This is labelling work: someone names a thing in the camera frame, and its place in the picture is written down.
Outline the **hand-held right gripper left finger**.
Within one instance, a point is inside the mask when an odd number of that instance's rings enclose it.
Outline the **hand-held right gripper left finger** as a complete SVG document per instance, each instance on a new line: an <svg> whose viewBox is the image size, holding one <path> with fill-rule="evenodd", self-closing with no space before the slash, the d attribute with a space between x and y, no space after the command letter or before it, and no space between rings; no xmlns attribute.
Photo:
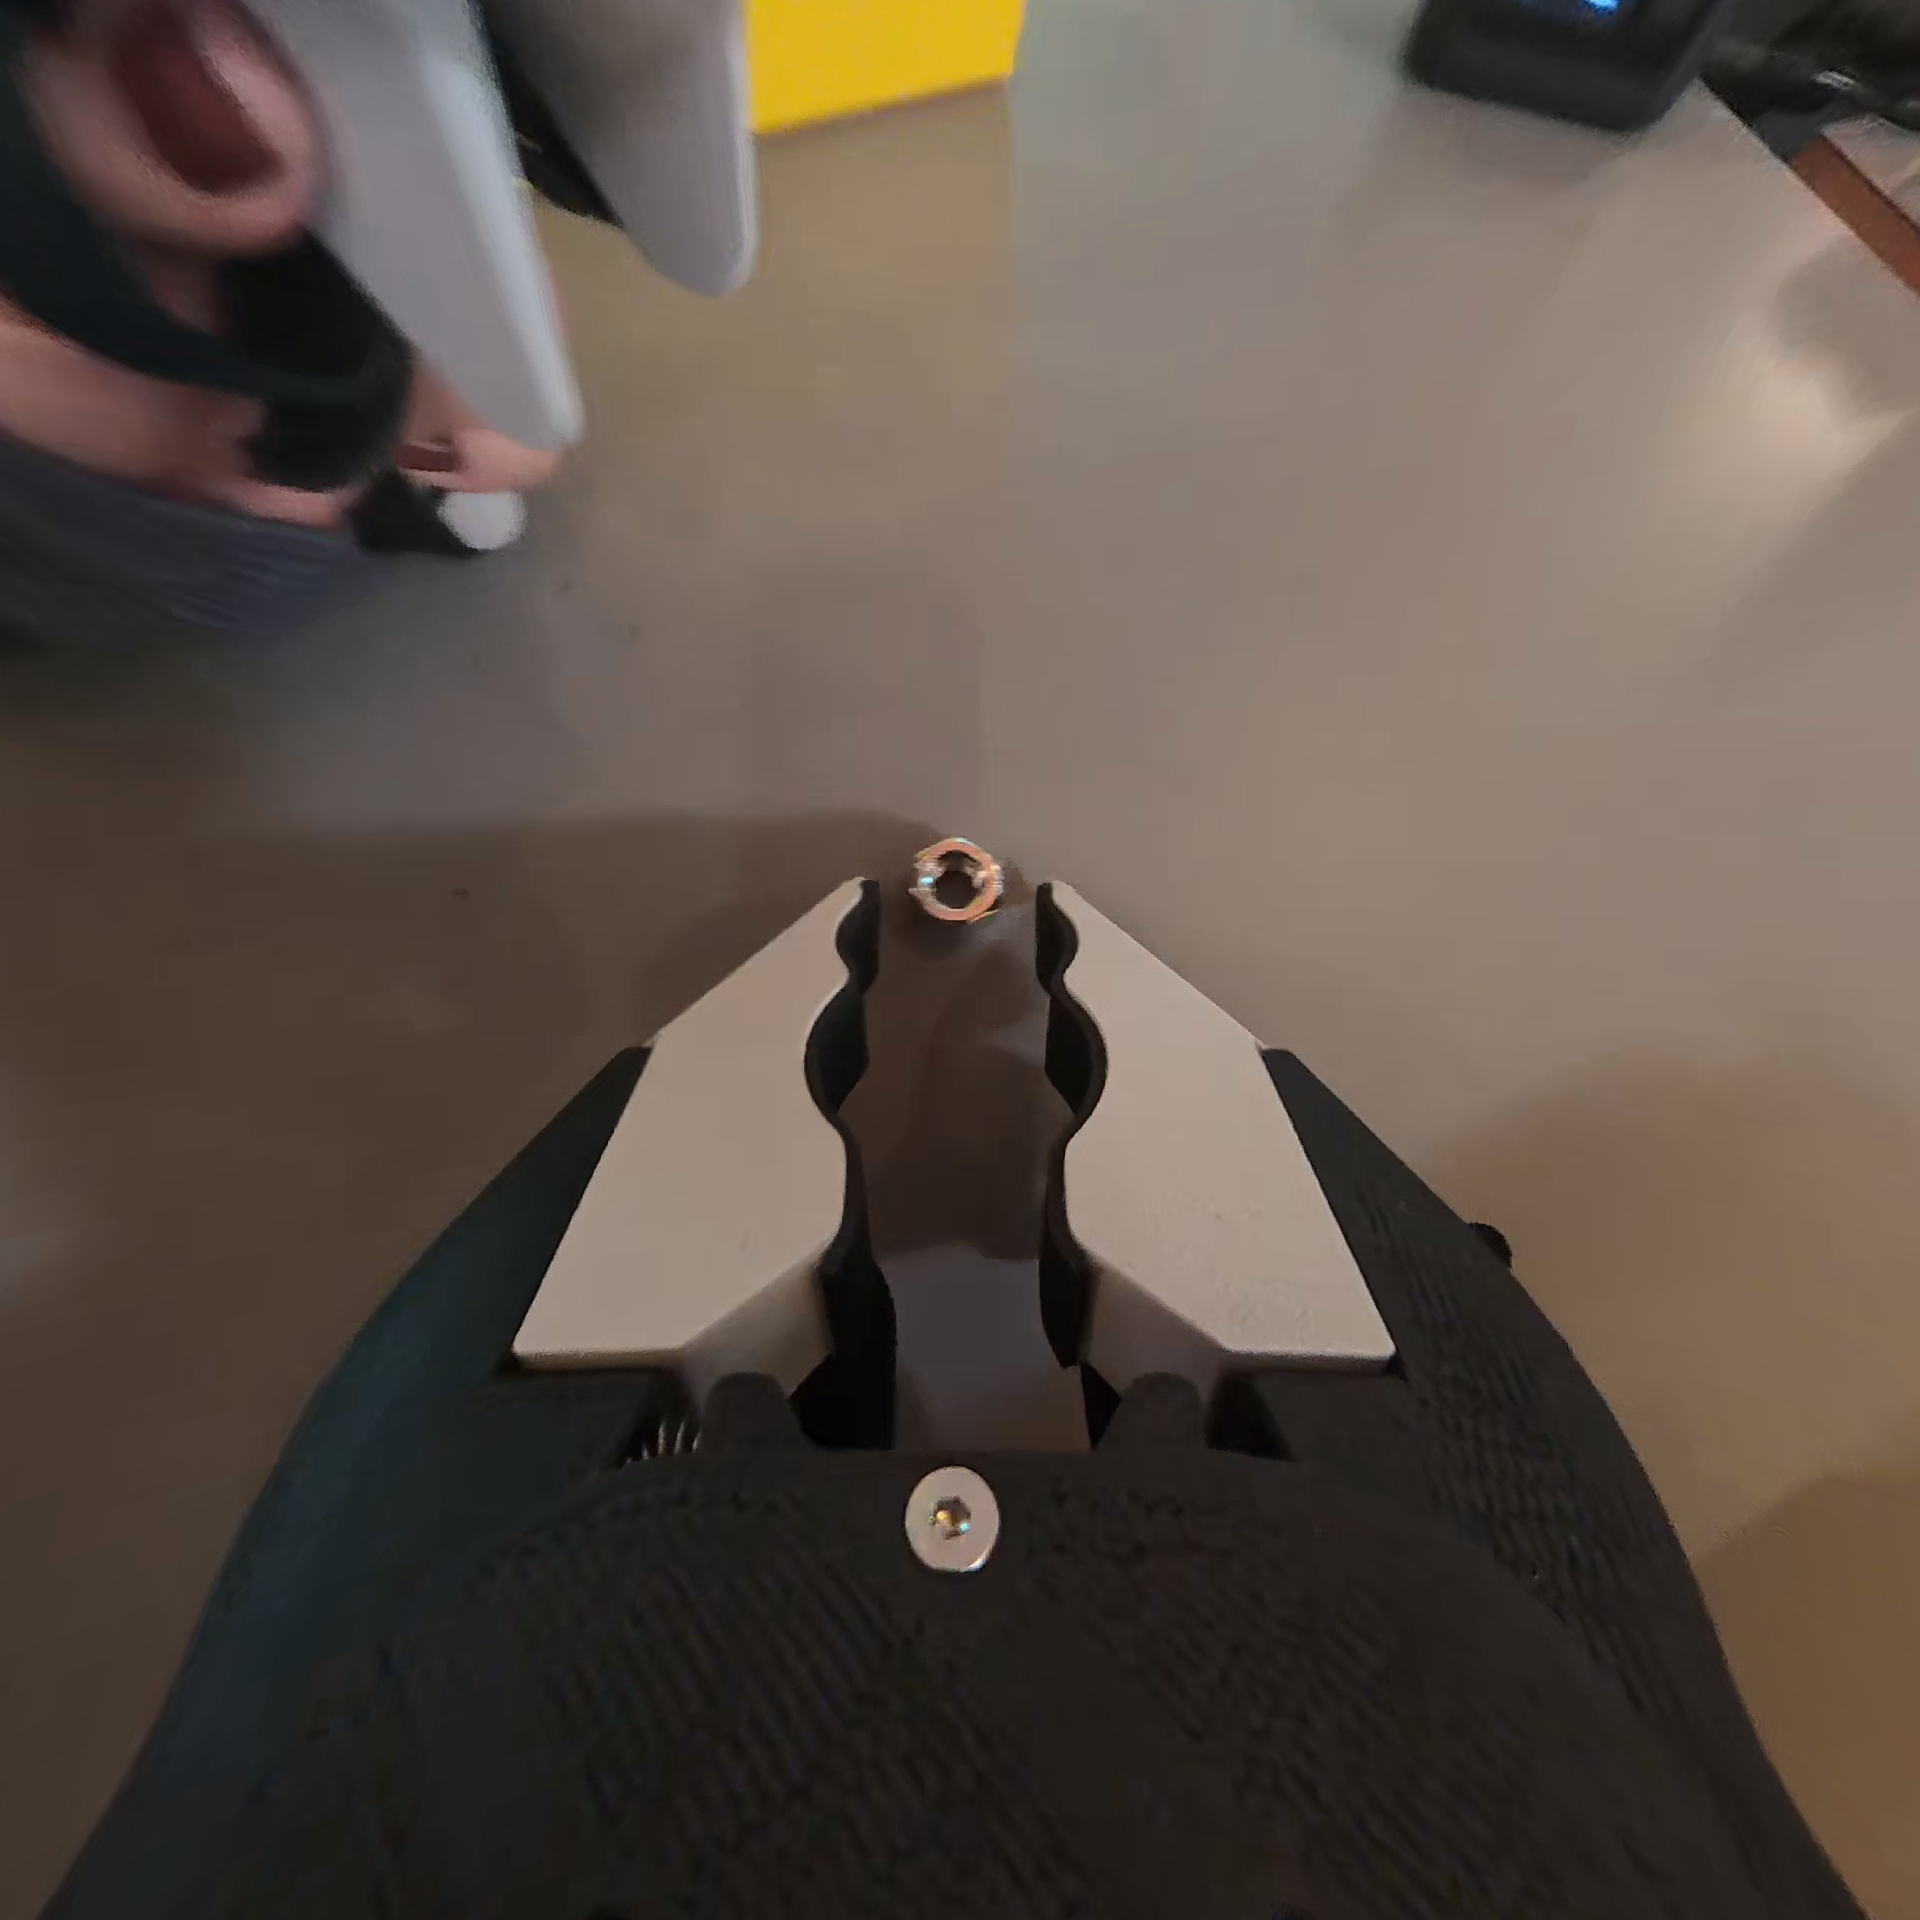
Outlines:
<svg viewBox="0 0 1920 1920"><path fill-rule="evenodd" d="M767 1375L819 1445L895 1438L895 1300L846 1105L871 1053L879 887L852 877L645 1046L518 1322L527 1372Z"/></svg>

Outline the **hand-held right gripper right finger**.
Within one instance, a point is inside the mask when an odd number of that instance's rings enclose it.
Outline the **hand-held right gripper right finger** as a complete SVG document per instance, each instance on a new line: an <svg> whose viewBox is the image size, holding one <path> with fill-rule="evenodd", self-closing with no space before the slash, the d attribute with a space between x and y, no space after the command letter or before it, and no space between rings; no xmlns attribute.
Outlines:
<svg viewBox="0 0 1920 1920"><path fill-rule="evenodd" d="M1258 1036L1062 879L1035 892L1039 1318L1103 1434L1140 1381L1390 1375L1398 1351Z"/></svg>

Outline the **silver metal nut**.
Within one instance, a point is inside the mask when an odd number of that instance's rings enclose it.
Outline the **silver metal nut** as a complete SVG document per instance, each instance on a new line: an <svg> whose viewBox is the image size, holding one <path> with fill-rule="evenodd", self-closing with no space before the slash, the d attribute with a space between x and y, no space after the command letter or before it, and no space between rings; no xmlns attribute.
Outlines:
<svg viewBox="0 0 1920 1920"><path fill-rule="evenodd" d="M1001 862L967 836L939 838L911 857L908 895L927 921L980 924L1001 910L1003 893Z"/></svg>

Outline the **person's left forearm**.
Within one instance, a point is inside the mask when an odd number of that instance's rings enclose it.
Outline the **person's left forearm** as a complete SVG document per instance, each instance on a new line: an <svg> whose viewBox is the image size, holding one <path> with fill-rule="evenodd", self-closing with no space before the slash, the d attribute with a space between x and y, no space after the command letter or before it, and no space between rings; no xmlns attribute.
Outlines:
<svg viewBox="0 0 1920 1920"><path fill-rule="evenodd" d="M6 646L270 641L378 575L351 535L158 495L3 441Z"/></svg>

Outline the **yellow plastic bin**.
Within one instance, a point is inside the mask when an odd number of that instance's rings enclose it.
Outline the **yellow plastic bin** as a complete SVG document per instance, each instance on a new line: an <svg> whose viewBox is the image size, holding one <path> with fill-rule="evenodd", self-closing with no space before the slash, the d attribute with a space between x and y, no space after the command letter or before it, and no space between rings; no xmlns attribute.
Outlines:
<svg viewBox="0 0 1920 1920"><path fill-rule="evenodd" d="M746 2L753 131L797 132L1006 85L1027 2Z"/></svg>

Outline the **black electronic device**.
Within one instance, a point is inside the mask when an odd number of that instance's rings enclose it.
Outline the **black electronic device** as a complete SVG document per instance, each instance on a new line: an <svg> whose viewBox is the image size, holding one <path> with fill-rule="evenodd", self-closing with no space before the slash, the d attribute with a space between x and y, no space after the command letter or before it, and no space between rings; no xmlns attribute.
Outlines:
<svg viewBox="0 0 1920 1920"><path fill-rule="evenodd" d="M1654 126L1695 79L1733 2L1425 2L1407 79L1601 132Z"/></svg>

